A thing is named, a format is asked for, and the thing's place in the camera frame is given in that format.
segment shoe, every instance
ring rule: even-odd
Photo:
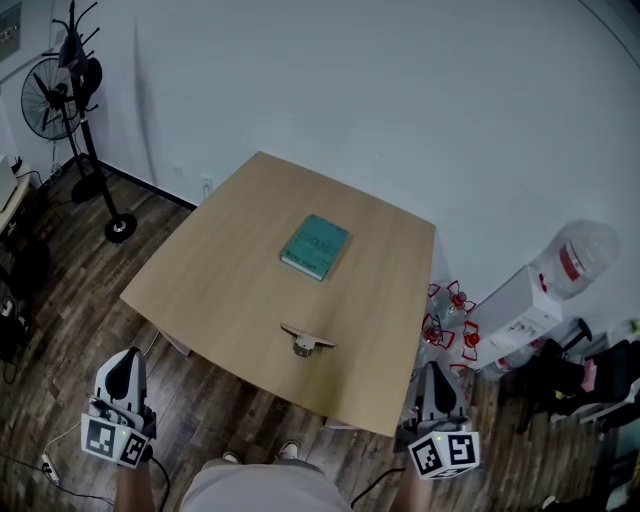
[[[234,464],[242,464],[242,460],[233,452],[224,452],[222,459],[227,462],[233,462]]]
[[[278,452],[278,459],[281,460],[298,460],[298,452],[300,446],[295,441],[286,441]]]
[[[542,510],[547,508],[552,503],[558,503],[558,500],[556,500],[556,497],[555,496],[547,496],[545,498],[545,500],[542,502]]]

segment wooden floor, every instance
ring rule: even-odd
[[[55,185],[53,200],[69,199],[77,174]],[[120,292],[189,212],[128,181],[111,176],[117,205],[134,211],[134,237],[105,241],[108,214],[101,199],[80,206],[54,204],[42,232],[52,254],[49,282],[34,305],[34,330],[16,360],[16,382],[0,384],[0,452],[40,464],[46,443],[69,429],[85,409],[96,370],[131,345],[145,350],[155,334],[118,299]],[[363,431],[324,429],[323,418],[259,391],[199,356],[180,355],[159,338],[148,356],[149,405],[158,415],[156,457],[171,476],[165,510],[178,510],[189,482],[209,459],[233,450],[247,462],[272,460],[293,438],[304,459],[335,481],[347,500],[382,471],[403,464],[390,439]],[[565,421],[550,426],[536,417],[529,433],[515,434],[522,403],[497,405],[497,389],[476,382],[472,417],[482,438],[482,466],[436,484],[433,510],[537,510],[549,494],[581,497],[593,478],[598,441],[593,428]],[[116,467],[80,450],[79,429],[49,449],[65,488],[113,498]],[[152,467],[156,500],[164,480]],[[398,474],[356,506],[386,510]],[[63,494],[44,475],[0,459],[0,503],[8,511],[109,510],[110,506]]]

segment book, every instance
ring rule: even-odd
[[[280,260],[322,281],[338,259],[349,232],[317,215],[309,215],[280,253]]]

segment baseboard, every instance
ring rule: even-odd
[[[82,159],[89,159],[89,155],[87,155],[86,153],[81,153],[80,154],[80,158]],[[187,208],[188,210],[195,210],[197,208],[197,205],[190,203],[189,201],[185,201],[184,199],[181,199],[179,197],[174,196],[173,194],[170,194],[169,192],[162,190],[158,187],[154,187],[153,185],[150,185],[149,183],[147,183],[146,181],[141,180],[140,178],[136,178],[135,176],[131,176],[131,174],[127,174],[124,171],[121,171],[120,169],[118,169],[117,167],[114,167],[113,165],[110,165],[106,162],[103,162],[102,160],[98,160],[98,162],[100,163],[100,167],[107,169],[109,172],[120,176],[121,178],[124,178],[125,180],[128,180],[132,183],[135,183],[136,185],[138,185],[139,187],[142,187],[146,190],[148,190],[149,192],[153,192],[154,194],[163,197],[165,199],[168,199],[169,201],[172,201],[174,203],[176,203],[177,205],[180,205],[184,208]],[[67,162],[65,162],[62,165],[62,169],[64,171],[66,171],[67,169],[69,169],[69,167],[71,167],[73,164],[75,163],[75,158],[70,158]]]

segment person's arm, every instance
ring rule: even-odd
[[[389,512],[429,512],[432,490],[433,480],[420,480],[409,462]]]
[[[148,462],[136,469],[118,467],[115,512],[155,512]]]

